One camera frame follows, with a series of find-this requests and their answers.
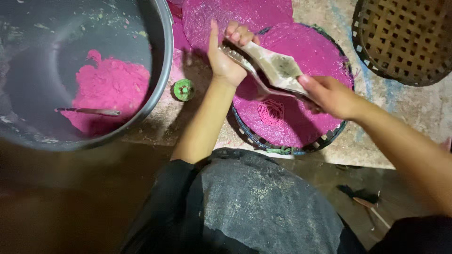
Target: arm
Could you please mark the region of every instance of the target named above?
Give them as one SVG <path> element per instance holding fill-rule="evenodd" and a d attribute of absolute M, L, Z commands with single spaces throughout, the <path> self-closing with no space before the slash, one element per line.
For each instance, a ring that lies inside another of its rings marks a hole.
<path fill-rule="evenodd" d="M 331 77 L 298 81 L 325 112 L 359 124 L 434 210 L 452 216 L 451 154 Z"/>
<path fill-rule="evenodd" d="M 208 56 L 213 71 L 212 82 L 176 145 L 171 160 L 180 159 L 194 164 L 212 153 L 235 90 L 246 77 L 246 71 L 218 49 L 218 25 L 213 20 L 211 25 Z M 240 45 L 251 40 L 259 43 L 259 39 L 246 26 L 239 26 L 235 21 L 229 23 L 226 35 Z"/>

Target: green debris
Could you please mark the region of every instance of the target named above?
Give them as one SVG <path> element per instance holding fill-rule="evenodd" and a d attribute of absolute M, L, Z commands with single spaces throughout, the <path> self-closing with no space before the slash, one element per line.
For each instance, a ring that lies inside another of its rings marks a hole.
<path fill-rule="evenodd" d="M 37 24 L 34 24 L 34 26 L 35 26 L 35 27 L 37 27 L 37 28 L 41 28 L 41 29 L 45 29 L 45 30 L 49 30 L 49 28 L 48 28 L 48 27 L 44 26 L 44 25 L 43 25 L 43 24 L 41 24 L 41 23 L 37 23 Z"/>
<path fill-rule="evenodd" d="M 327 33 L 326 31 L 325 31 L 325 29 L 323 29 L 323 27 L 321 27 L 321 26 L 318 26 L 317 24 L 314 24 L 314 25 L 312 25 L 311 27 L 313 27 L 313 28 L 315 28 L 317 31 L 321 31 L 321 32 L 324 32 L 324 33 Z"/>
<path fill-rule="evenodd" d="M 267 148 L 266 152 L 285 155 L 293 152 L 293 147 L 282 146 L 281 148 Z"/>
<path fill-rule="evenodd" d="M 181 101 L 189 101 L 195 96 L 195 87 L 192 81 L 182 79 L 174 84 L 173 92 Z"/>
<path fill-rule="evenodd" d="M 138 34 L 147 38 L 147 33 L 145 31 L 139 31 Z"/>

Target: woven basket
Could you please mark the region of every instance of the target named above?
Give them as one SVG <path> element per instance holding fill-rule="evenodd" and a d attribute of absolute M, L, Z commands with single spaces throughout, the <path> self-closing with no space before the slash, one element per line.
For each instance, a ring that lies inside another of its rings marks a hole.
<path fill-rule="evenodd" d="M 450 3 L 359 0 L 353 45 L 375 74 L 406 85 L 435 84 L 452 70 Z"/>

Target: green object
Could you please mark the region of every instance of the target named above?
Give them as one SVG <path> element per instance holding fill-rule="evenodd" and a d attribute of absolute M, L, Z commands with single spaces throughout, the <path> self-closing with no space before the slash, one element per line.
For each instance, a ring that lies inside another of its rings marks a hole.
<path fill-rule="evenodd" d="M 281 146 L 281 148 L 279 148 L 279 149 L 278 148 L 267 148 L 266 152 L 285 155 L 287 153 L 290 154 L 290 152 L 293 153 L 293 147 Z"/>
<path fill-rule="evenodd" d="M 181 101 L 189 101 L 195 96 L 195 87 L 192 81 L 183 79 L 174 84 L 173 92 Z"/>

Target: wrist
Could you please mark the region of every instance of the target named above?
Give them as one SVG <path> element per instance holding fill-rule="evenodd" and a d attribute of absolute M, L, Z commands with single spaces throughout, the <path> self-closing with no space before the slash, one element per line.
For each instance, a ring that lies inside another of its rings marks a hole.
<path fill-rule="evenodd" d="M 236 89 L 237 86 L 239 86 L 240 82 L 233 81 L 231 79 L 228 79 L 224 76 L 217 76 L 213 75 L 212 77 L 212 84 L 211 85 L 224 85 L 224 86 L 230 86 L 233 89 Z"/>
<path fill-rule="evenodd" d="M 353 122 L 361 122 L 364 120 L 366 116 L 374 112 L 375 109 L 380 108 L 375 104 L 360 97 L 355 103 L 353 114 L 347 120 Z"/>

